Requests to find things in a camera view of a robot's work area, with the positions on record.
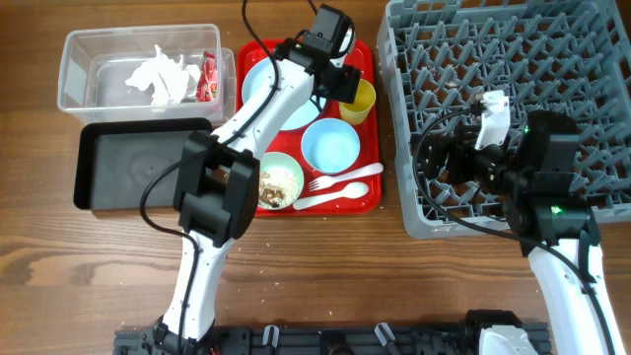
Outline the yellow plastic cup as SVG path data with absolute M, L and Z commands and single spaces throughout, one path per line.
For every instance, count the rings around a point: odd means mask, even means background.
M 370 113 L 376 102 L 376 90 L 365 79 L 361 79 L 357 88 L 354 102 L 351 104 L 339 102 L 340 118 L 351 125 L 361 124 Z

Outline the light blue bowl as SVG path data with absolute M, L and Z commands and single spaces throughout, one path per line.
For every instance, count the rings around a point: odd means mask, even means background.
M 334 175 L 349 169 L 361 151 L 356 130 L 339 118 L 322 118 L 312 123 L 301 139 L 305 161 L 316 171 Z

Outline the green bowl with food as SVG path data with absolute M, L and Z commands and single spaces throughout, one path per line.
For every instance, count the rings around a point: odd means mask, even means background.
M 281 152 L 265 153 L 260 160 L 258 206 L 268 211 L 290 207 L 304 184 L 302 167 L 293 157 Z

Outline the red snack wrapper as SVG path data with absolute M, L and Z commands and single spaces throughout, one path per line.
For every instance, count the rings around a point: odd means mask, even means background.
M 196 99 L 199 102 L 212 102 L 218 95 L 218 68 L 214 54 L 203 53 L 201 74 L 198 80 Z

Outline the white napkin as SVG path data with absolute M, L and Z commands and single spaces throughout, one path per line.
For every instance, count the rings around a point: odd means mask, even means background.
M 154 88 L 152 106 L 194 102 L 197 84 L 201 77 L 200 67 L 185 64 L 182 55 L 179 61 L 170 59 L 157 44 L 154 47 L 155 57 L 145 60 L 125 80 L 125 84 L 142 92 L 152 86 Z

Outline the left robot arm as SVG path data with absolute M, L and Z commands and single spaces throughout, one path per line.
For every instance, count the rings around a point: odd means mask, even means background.
M 265 51 L 272 79 L 212 133 L 193 133 L 179 161 L 153 177 L 139 212 L 157 184 L 177 174 L 175 236 L 182 255 L 172 303 L 153 328 L 164 354 L 209 354 L 215 298 L 228 253 L 253 220 L 258 203 L 260 159 L 287 119 L 312 96 L 354 101 L 360 69 L 345 58 L 356 42 L 355 25 L 342 11 L 322 4 L 307 30 Z

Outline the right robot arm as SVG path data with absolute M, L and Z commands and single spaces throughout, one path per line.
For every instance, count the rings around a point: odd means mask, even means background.
M 468 223 L 471 230 L 519 242 L 542 291 L 557 350 L 562 354 L 622 354 L 624 343 L 603 274 L 598 223 L 585 198 L 570 189 L 579 130 L 570 116 L 535 110 L 514 153 L 497 143 L 476 148 L 439 138 L 431 126 L 412 155 L 416 178 L 451 184 L 475 180 L 504 197 L 509 231 Z

